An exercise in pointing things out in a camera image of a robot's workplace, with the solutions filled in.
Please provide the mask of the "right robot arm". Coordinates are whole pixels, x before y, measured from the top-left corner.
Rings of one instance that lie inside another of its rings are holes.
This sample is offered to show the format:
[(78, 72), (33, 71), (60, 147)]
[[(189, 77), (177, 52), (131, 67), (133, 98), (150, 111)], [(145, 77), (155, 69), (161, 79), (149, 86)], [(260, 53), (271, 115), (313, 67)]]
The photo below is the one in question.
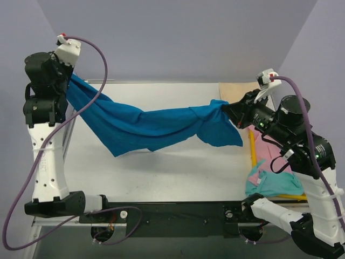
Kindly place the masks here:
[(300, 94), (282, 98), (277, 110), (259, 99), (259, 90), (248, 92), (222, 111), (238, 128), (254, 126), (266, 140), (279, 147), (280, 155), (300, 180), (309, 213), (298, 213), (252, 194), (241, 206), (247, 221), (265, 220), (289, 233), (306, 254), (339, 258), (344, 254), (343, 190), (336, 183), (336, 162), (330, 143), (313, 133), (308, 118), (310, 104)]

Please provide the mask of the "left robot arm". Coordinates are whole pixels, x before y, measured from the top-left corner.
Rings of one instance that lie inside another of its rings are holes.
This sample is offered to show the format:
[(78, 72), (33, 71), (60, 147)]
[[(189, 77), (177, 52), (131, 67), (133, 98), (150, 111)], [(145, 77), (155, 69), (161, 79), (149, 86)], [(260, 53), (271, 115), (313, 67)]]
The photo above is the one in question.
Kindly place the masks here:
[(38, 52), (25, 58), (30, 80), (25, 89), (23, 113), (34, 155), (34, 191), (25, 204), (28, 215), (50, 218), (91, 213), (106, 222), (111, 209), (103, 195), (70, 191), (64, 173), (64, 134), (68, 107), (66, 92), (78, 51)]

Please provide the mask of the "blue t shirt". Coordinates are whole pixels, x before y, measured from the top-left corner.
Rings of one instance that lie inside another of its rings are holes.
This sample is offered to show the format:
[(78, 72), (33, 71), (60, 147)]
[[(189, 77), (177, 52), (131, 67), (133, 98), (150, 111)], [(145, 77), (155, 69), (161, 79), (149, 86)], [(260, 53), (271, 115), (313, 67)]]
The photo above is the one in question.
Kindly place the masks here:
[(154, 152), (194, 135), (213, 147), (241, 147), (238, 130), (222, 111), (226, 104), (213, 99), (205, 106), (143, 111), (101, 93), (81, 117), (114, 156), (140, 149)]

